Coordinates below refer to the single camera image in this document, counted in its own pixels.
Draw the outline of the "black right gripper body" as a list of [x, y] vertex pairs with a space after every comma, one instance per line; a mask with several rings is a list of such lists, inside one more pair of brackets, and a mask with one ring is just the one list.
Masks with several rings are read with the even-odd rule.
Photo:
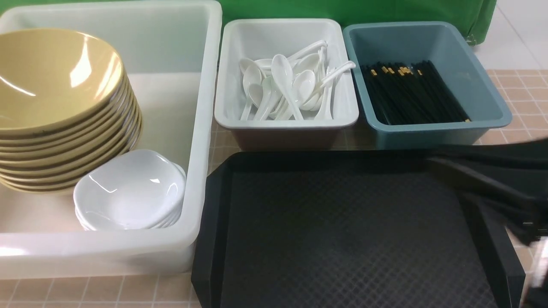
[[429, 172], [465, 195], [483, 199], [525, 246], [536, 268], [523, 308], [547, 306], [547, 138], [501, 145], [446, 145], [426, 157]]

